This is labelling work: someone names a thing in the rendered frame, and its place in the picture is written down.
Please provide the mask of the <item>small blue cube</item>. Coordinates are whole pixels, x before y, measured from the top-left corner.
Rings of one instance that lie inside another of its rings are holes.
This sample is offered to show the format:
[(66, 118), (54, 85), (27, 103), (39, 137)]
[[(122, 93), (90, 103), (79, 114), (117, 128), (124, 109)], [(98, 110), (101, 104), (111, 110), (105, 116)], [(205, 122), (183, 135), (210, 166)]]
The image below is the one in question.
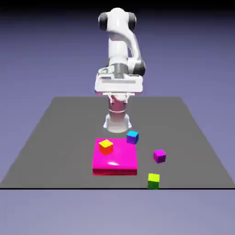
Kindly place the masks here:
[(133, 130), (130, 130), (126, 135), (127, 143), (135, 145), (139, 140), (139, 133)]

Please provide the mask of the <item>small green cube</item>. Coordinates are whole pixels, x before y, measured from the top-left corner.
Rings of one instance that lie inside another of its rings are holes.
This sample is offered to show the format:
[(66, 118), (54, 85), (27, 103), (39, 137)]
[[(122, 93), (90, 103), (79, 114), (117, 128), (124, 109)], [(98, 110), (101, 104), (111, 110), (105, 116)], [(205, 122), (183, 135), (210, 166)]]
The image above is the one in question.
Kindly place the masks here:
[(159, 189), (160, 175), (155, 173), (148, 174), (148, 189)]

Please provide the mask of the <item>small orange cube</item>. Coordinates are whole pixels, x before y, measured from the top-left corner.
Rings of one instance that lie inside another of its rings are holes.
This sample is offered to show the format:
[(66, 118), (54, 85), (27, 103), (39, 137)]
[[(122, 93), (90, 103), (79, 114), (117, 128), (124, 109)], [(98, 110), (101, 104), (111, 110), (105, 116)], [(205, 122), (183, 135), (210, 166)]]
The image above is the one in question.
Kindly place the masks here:
[(99, 151), (105, 156), (111, 154), (113, 152), (113, 143), (108, 139), (99, 142)]

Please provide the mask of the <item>small purple cube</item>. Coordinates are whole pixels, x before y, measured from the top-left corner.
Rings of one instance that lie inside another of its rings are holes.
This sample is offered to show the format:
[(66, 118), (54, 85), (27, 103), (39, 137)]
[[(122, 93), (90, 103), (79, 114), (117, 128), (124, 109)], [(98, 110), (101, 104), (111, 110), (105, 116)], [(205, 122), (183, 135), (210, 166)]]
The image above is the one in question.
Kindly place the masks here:
[(156, 163), (162, 163), (166, 161), (166, 153), (163, 150), (154, 151), (153, 157)]

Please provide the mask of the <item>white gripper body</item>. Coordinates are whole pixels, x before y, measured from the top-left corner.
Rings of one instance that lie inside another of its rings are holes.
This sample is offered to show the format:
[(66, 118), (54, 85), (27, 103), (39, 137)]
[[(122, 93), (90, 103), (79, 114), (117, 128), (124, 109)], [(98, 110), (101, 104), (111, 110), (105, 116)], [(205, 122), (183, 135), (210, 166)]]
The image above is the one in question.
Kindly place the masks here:
[(115, 78), (113, 73), (99, 73), (95, 80), (95, 92), (99, 93), (142, 93), (143, 78), (124, 74)]

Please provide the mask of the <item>large pink box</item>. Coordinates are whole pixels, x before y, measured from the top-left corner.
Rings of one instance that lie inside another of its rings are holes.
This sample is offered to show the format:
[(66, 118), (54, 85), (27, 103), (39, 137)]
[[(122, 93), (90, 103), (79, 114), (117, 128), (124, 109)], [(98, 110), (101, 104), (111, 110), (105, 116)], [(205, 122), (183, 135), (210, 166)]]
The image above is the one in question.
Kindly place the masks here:
[(99, 151), (99, 142), (103, 140), (95, 140), (93, 175), (137, 175), (136, 145), (127, 143), (126, 139), (108, 139), (113, 143), (113, 152), (105, 156)]

